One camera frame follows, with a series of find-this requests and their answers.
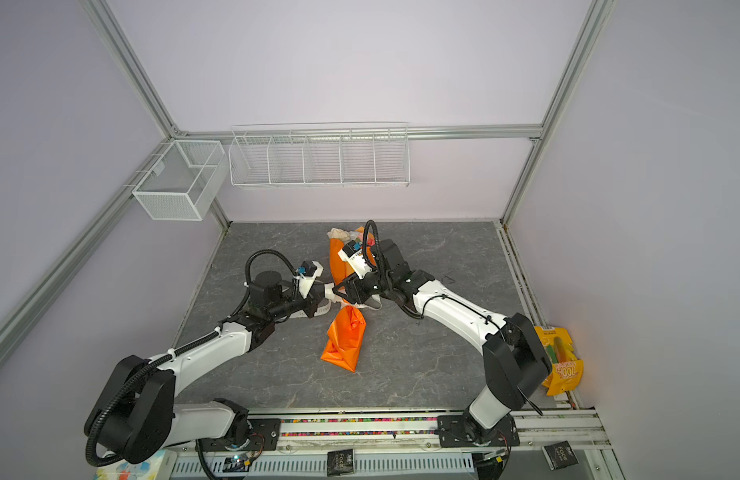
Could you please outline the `orange wrapping paper sheet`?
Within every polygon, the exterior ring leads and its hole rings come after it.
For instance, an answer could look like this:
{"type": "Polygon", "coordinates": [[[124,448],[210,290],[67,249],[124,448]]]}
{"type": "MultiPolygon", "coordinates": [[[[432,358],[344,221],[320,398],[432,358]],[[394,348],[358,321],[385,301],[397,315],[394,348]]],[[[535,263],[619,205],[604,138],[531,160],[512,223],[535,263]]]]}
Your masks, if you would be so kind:
{"type": "MultiPolygon", "coordinates": [[[[365,228],[351,233],[352,240],[360,242],[365,228]]],[[[338,285],[353,273],[351,267],[339,258],[345,243],[329,239],[329,265],[333,283],[338,285]]],[[[350,372],[357,370],[366,329],[366,320],[360,309],[352,306],[341,308],[328,329],[328,342],[321,359],[350,372]]]]}

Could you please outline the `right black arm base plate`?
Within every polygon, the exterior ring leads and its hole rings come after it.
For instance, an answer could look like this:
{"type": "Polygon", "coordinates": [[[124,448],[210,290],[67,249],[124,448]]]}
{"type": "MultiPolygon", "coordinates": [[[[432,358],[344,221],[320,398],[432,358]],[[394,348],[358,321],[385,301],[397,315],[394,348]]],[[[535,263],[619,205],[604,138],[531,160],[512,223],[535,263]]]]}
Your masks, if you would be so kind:
{"type": "Polygon", "coordinates": [[[520,445],[515,419],[505,415],[491,428],[481,426],[468,412],[437,417],[437,434],[444,448],[516,447],[520,445]]]}

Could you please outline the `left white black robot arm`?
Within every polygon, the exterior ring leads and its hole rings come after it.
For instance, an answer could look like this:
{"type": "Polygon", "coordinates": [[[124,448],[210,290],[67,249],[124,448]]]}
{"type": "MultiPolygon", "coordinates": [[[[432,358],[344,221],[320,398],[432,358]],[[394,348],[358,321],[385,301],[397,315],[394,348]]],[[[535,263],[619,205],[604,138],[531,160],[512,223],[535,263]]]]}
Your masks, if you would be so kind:
{"type": "Polygon", "coordinates": [[[265,271],[248,280],[240,304],[209,333],[161,355],[121,360],[86,420],[87,462],[138,464],[165,447],[192,441],[264,448],[246,407],[224,398],[202,404],[179,404],[176,398],[222,364],[261,346],[279,324],[327,313],[335,300],[331,289],[318,273],[297,271],[286,280],[265,271]]]}

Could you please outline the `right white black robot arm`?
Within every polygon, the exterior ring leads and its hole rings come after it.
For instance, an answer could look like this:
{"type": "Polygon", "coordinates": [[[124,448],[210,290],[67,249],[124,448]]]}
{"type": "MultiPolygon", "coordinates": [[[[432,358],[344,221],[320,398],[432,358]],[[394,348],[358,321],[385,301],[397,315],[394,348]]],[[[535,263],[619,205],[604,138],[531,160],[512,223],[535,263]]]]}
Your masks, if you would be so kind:
{"type": "Polygon", "coordinates": [[[476,434],[493,429],[528,404],[552,373],[552,362],[529,318],[481,307],[432,274],[412,269],[392,240],[371,247],[350,241],[338,257],[353,269],[334,287],[343,300],[352,305],[373,297],[392,301],[412,318],[439,322],[481,353],[485,386],[464,412],[476,434]]]}

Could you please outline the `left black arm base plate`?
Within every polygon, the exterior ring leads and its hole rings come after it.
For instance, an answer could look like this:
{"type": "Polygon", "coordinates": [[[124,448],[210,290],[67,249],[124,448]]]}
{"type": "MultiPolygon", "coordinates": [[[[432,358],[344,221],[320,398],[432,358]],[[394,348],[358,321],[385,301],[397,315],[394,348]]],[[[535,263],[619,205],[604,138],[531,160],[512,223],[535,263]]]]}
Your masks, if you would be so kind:
{"type": "Polygon", "coordinates": [[[281,427],[281,418],[251,418],[241,428],[244,437],[227,434],[217,439],[201,439],[199,444],[206,452],[274,451],[281,436],[281,427]]]}

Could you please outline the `white ribbon strip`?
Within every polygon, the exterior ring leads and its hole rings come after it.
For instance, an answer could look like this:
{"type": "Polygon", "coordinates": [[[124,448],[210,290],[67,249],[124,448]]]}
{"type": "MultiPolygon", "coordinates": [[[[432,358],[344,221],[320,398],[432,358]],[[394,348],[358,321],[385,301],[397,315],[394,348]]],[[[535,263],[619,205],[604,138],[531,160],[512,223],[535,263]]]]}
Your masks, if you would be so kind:
{"type": "Polygon", "coordinates": [[[314,313],[307,313],[306,309],[296,311],[293,318],[314,318],[326,315],[330,312],[333,305],[338,305],[340,308],[346,306],[352,306],[360,310],[371,310],[378,311],[383,308],[381,298],[379,295],[372,295],[366,303],[351,303],[345,298],[337,295],[333,292],[333,283],[324,284],[321,282],[314,283],[306,296],[315,297],[317,299],[316,309],[314,313]]]}

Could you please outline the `cream fake rose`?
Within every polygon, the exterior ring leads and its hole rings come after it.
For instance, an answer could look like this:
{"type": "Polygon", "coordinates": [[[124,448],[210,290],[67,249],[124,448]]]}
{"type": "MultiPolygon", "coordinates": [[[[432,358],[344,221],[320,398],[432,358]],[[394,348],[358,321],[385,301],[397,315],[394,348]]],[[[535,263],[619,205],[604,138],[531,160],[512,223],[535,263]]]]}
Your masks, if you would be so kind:
{"type": "Polygon", "coordinates": [[[347,243],[352,240],[351,233],[349,231],[339,228],[332,228],[327,233],[327,236],[331,240],[338,240],[342,243],[347,243]]]}

